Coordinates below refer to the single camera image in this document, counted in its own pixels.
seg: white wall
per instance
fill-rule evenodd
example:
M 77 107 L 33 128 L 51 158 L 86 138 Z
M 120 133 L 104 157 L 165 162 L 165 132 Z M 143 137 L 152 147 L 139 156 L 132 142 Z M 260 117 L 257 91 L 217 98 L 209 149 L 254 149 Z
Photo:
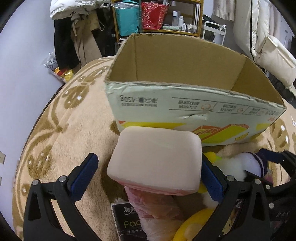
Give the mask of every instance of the white wall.
M 61 86 L 41 62 L 54 51 L 50 0 L 25 0 L 0 34 L 0 211 L 12 227 L 12 188 L 25 141 Z
M 288 23 L 282 16 L 281 17 L 281 37 L 279 40 L 289 51 L 291 49 L 292 36 L 294 36 L 294 34 L 291 28 L 289 27 Z
M 214 0 L 204 0 L 203 14 L 211 17 L 214 9 Z

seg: open cardboard box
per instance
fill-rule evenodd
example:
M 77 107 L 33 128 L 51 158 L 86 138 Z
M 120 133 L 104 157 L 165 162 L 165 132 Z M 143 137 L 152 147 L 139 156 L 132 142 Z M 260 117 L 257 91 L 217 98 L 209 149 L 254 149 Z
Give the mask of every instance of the open cardboard box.
M 105 82 L 119 131 L 191 131 L 203 146 L 249 141 L 286 110 L 248 57 L 191 36 L 131 35 Z

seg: electrical outlet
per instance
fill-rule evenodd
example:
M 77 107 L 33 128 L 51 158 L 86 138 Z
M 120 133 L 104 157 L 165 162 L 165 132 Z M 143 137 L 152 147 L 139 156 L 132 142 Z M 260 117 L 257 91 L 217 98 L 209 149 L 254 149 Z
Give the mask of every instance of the electrical outlet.
M 4 164 L 5 154 L 0 152 L 0 163 Z

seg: plastic bag on floor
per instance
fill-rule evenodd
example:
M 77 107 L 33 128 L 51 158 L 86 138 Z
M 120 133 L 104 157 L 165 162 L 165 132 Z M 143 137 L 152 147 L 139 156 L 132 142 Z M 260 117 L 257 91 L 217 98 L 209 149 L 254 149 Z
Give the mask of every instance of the plastic bag on floor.
M 59 80 L 67 83 L 72 77 L 74 76 L 74 73 L 71 69 L 59 69 L 57 64 L 57 59 L 55 57 L 54 52 L 49 53 L 49 57 L 47 57 L 42 64 L 50 70 L 50 72 L 57 77 Z

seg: blue gripper pad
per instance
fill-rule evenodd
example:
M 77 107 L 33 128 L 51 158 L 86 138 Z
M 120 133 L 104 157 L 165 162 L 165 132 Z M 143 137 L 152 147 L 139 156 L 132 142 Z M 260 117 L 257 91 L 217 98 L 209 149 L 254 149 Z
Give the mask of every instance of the blue gripper pad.
M 70 199 L 72 202 L 81 200 L 87 186 L 99 166 L 97 155 L 89 153 L 82 164 L 75 167 L 69 174 L 67 189 L 70 192 Z
M 221 184 L 217 176 L 213 173 L 209 165 L 211 165 L 212 168 L 217 168 L 214 167 L 210 163 L 210 161 L 203 155 L 201 181 L 207 188 L 207 191 L 209 192 L 211 198 L 214 201 L 221 203 L 224 198 L 223 185 Z
M 271 162 L 274 163 L 280 163 L 281 161 L 283 161 L 283 155 L 281 153 L 278 152 L 274 152 L 274 151 L 270 151 L 264 148 L 261 148 L 259 150 L 259 153 L 261 153 L 263 156 L 265 156 L 265 158 Z

